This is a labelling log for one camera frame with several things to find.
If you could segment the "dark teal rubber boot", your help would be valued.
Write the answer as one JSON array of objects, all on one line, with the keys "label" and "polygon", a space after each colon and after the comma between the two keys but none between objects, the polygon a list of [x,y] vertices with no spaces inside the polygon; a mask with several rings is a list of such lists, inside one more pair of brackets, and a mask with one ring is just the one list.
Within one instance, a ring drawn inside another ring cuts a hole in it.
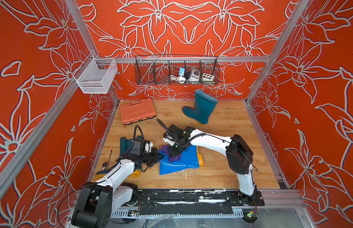
[{"label": "dark teal rubber boot", "polygon": [[131,160],[126,159],[126,152],[130,149],[133,141],[135,139],[144,139],[142,136],[137,136],[132,140],[127,140],[125,137],[121,138],[121,149],[123,149],[122,153],[120,153],[120,164],[123,168],[123,171],[126,172],[128,178],[138,177],[140,175],[141,170],[135,170],[135,163]]}]

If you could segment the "purple cloth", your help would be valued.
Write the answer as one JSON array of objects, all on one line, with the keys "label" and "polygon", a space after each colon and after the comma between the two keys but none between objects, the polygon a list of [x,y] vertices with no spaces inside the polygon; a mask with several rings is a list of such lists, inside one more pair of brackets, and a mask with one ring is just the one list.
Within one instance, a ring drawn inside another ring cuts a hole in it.
[{"label": "purple cloth", "polygon": [[167,158],[169,163],[179,161],[182,156],[181,154],[174,156],[170,145],[162,146],[160,152]]}]

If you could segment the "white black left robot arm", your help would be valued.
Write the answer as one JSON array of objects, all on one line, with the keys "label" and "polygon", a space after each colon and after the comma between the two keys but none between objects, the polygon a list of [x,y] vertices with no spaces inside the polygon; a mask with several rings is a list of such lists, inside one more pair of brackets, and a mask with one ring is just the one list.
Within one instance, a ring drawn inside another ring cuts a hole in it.
[{"label": "white black left robot arm", "polygon": [[81,188],[76,207],[71,217],[71,224],[79,228],[105,228],[112,212],[125,203],[134,205],[138,202],[138,187],[124,183],[142,165],[152,167],[164,155],[153,147],[153,143],[136,138],[118,158],[113,168],[96,182],[87,182]]}]

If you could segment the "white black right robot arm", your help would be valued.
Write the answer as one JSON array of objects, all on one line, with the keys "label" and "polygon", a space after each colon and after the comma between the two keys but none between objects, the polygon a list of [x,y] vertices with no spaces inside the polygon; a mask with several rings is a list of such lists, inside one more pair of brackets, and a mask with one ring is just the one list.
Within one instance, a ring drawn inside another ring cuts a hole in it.
[{"label": "white black right robot arm", "polygon": [[171,157],[181,155],[188,146],[199,146],[216,151],[227,157],[229,167],[237,174],[239,192],[251,197],[255,193],[256,185],[253,180],[253,151],[239,135],[224,137],[202,132],[194,127],[184,130],[172,124],[166,127],[160,124],[166,132],[163,141],[170,145]]}]

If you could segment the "blue rubber boot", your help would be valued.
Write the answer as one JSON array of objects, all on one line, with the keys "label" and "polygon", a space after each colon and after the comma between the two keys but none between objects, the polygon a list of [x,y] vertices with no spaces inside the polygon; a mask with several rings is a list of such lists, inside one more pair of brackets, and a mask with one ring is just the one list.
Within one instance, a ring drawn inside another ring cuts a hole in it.
[{"label": "blue rubber boot", "polygon": [[164,158],[160,160],[160,175],[166,175],[184,171],[185,169],[198,169],[204,166],[202,155],[197,146],[188,146],[187,149],[177,157],[172,157],[168,145],[163,146],[158,152]]}]

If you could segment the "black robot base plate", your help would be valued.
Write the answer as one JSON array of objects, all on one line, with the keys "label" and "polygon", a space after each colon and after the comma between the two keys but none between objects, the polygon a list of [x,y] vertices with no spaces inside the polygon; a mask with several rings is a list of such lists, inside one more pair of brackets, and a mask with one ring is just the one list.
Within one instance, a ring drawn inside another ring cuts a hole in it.
[{"label": "black robot base plate", "polygon": [[194,204],[211,203],[227,206],[265,206],[260,191],[252,196],[237,189],[139,189],[138,197],[142,206],[152,204]]}]

